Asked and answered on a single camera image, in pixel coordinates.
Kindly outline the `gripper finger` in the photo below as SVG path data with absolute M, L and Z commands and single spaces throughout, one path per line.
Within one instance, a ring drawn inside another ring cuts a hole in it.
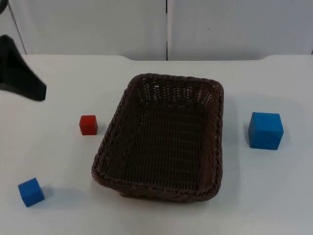
M 27 65 L 7 35 L 0 37 L 0 89 L 34 101 L 46 98 L 46 84 Z

